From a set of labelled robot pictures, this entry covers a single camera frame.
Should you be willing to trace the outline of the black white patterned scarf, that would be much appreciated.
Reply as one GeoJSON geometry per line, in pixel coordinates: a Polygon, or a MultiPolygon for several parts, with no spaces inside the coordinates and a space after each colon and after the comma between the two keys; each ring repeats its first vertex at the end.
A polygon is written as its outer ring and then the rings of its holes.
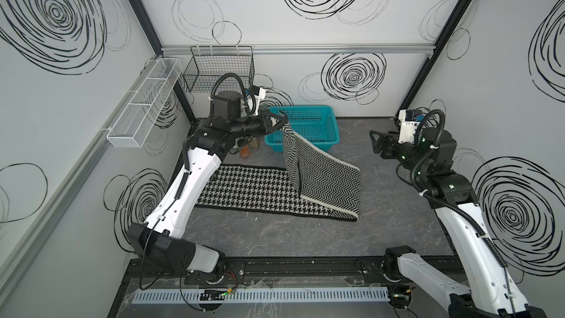
{"type": "Polygon", "coordinates": [[[358,221],[360,169],[314,146],[290,124],[282,136],[283,168],[222,164],[197,206],[358,221]]]}

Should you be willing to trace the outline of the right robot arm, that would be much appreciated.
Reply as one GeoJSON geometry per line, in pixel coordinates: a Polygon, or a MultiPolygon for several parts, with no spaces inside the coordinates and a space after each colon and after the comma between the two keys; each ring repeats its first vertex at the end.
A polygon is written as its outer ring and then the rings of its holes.
{"type": "Polygon", "coordinates": [[[373,151],[383,159],[397,160],[410,172],[408,185],[435,211],[468,284],[456,283],[407,245],[386,250],[383,276],[390,282],[408,279],[450,317],[545,317],[512,280],[509,265],[484,224],[471,183],[452,169],[457,142],[445,130],[444,111],[405,109],[397,119],[398,131],[370,132],[373,151]]]}

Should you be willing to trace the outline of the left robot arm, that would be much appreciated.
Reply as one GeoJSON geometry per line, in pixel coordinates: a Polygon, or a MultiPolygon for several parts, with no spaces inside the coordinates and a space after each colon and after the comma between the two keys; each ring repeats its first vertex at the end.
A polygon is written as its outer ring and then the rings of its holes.
{"type": "Polygon", "coordinates": [[[288,122],[284,114],[259,110],[257,99],[236,73],[226,73],[214,83],[210,114],[183,142],[183,165],[172,186],[143,222],[127,230],[127,239],[143,264],[180,276],[192,271],[213,281],[222,278],[225,255],[183,236],[201,193],[237,141],[272,134],[288,122]]]}

